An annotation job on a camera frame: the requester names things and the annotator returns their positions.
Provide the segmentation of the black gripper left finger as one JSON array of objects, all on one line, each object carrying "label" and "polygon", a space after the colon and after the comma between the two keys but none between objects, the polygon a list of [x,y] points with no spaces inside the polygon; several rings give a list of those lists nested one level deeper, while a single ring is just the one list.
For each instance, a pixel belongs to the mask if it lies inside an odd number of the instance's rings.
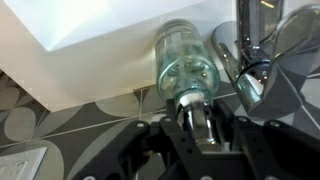
[{"label": "black gripper left finger", "polygon": [[190,134],[169,117],[131,122],[72,180],[132,180],[153,153],[160,153],[165,164],[158,180],[214,180]]}]

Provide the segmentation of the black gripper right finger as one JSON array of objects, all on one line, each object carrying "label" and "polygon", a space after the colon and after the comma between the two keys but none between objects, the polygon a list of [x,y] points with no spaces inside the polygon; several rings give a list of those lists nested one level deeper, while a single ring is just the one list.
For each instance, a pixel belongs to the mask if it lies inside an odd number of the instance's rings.
[{"label": "black gripper right finger", "polygon": [[221,180],[320,180],[319,141],[279,120],[258,125],[216,102],[220,138],[231,153]]}]

